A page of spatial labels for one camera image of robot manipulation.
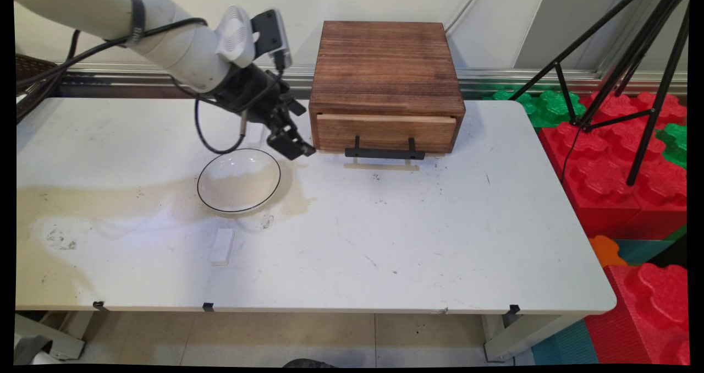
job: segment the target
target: floor tile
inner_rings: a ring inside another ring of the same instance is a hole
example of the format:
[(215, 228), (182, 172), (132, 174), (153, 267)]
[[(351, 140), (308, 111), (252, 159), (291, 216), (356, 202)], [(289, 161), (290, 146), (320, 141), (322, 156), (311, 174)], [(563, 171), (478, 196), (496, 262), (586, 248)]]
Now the floor tile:
[(528, 348), (513, 357), (513, 363), (516, 366), (535, 366), (535, 358), (533, 357), (532, 348)]
[(480, 315), (377, 314), (377, 367), (513, 366), (487, 363)]
[(280, 367), (297, 358), (374, 367), (374, 315), (203, 313), (183, 365)]
[(83, 340), (86, 341), (80, 359), (66, 363), (118, 363), (125, 340), (137, 312), (96, 311), (93, 313)]
[(120, 363), (179, 365), (194, 319), (202, 312), (134, 313)]

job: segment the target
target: glass bowl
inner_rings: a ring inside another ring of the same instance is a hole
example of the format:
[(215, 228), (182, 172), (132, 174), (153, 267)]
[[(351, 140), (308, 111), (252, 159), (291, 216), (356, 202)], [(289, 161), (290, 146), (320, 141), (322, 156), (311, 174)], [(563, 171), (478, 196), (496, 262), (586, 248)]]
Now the glass bowl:
[(224, 213), (253, 210), (274, 194), (281, 167), (269, 153), (243, 148), (209, 162), (198, 177), (203, 204)]

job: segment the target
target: red foam block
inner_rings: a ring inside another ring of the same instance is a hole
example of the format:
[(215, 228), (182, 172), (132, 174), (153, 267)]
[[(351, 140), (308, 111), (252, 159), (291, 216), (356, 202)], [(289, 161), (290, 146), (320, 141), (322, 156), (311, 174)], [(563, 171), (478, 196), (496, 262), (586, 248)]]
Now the red foam block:
[[(574, 133), (576, 128), (562, 123), (543, 128), (538, 135), (558, 177)], [(598, 134), (580, 133), (565, 173), (565, 194), (588, 237), (601, 234), (613, 238), (615, 231), (640, 211), (632, 188), (626, 186), (623, 168), (609, 159), (606, 147)]]
[[(623, 123), (616, 123), (606, 125), (606, 127), (603, 128), (597, 128), (594, 132), (598, 132), (598, 134), (604, 138), (606, 142), (608, 142), (607, 151), (609, 153), (609, 157), (615, 162), (618, 162), (618, 164), (623, 167), (627, 167), (630, 170), (633, 160), (636, 158), (638, 146), (641, 144), (641, 138), (643, 138), (643, 131), (645, 130), (645, 127), (645, 122), (627, 120)], [(648, 143), (646, 155), (643, 158), (646, 162), (661, 159), (662, 152), (666, 149), (664, 142), (656, 138), (654, 135), (655, 133), (651, 135), (651, 140)]]
[(616, 308), (584, 318), (599, 363), (689, 365), (687, 270), (607, 266)]
[(687, 170), (660, 157), (643, 162), (633, 196), (640, 212), (615, 231), (614, 237), (663, 240), (687, 223)]
[[(598, 91), (592, 92), (591, 95), (589, 95), (587, 100), (589, 105), (591, 105), (591, 102), (596, 98), (596, 94), (598, 94)], [(626, 97), (626, 95), (614, 97), (614, 93), (610, 92), (599, 107), (598, 112), (594, 114), (591, 123), (606, 122), (606, 120), (613, 120), (616, 119), (616, 117), (634, 114), (635, 112), (638, 112), (638, 108), (631, 104), (631, 98)]]
[[(656, 95), (649, 92), (641, 92), (637, 97), (631, 100), (634, 107), (638, 110), (648, 110), (653, 107)], [(669, 123), (679, 125), (687, 124), (687, 108), (679, 104), (679, 99), (671, 94), (666, 94), (662, 103), (661, 113), (658, 116), (656, 128), (662, 129)]]

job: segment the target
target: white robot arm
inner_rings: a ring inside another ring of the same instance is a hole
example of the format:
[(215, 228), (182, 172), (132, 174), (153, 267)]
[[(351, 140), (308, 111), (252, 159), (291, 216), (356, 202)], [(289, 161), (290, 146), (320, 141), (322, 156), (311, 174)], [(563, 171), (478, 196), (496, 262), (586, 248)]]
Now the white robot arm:
[[(231, 6), (215, 30), (189, 24), (144, 37), (146, 31), (192, 19), (191, 15), (172, 0), (15, 1), (46, 19), (105, 40), (128, 37), (126, 47), (187, 84), (198, 94), (196, 99), (266, 125), (272, 132), (267, 143), (290, 160), (315, 152), (289, 116), (289, 111), (299, 116), (305, 108), (281, 80), (292, 60), (278, 10), (249, 19), (241, 7)], [(278, 78), (253, 64), (265, 53), (274, 60)], [(206, 147), (220, 152), (207, 143)]]

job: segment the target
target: brown basket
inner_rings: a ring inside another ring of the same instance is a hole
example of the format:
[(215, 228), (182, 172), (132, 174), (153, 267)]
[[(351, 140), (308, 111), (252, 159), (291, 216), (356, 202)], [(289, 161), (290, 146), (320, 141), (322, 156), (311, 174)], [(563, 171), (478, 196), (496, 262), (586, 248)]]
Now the brown basket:
[(55, 67), (56, 64), (53, 62), (15, 53), (15, 80), (25, 80)]
[[(15, 53), (15, 80), (24, 80), (25, 78), (33, 77), (56, 66), (57, 65), (53, 62)], [(47, 89), (53, 89), (55, 87), (56, 83), (54, 83), (54, 78), (48, 78), (28, 85), (27, 87), (15, 88), (17, 96), (27, 93), (27, 96), (17, 104), (17, 122), (19, 123), (25, 115), (32, 112), (45, 97), (50, 95), (51, 92)]]

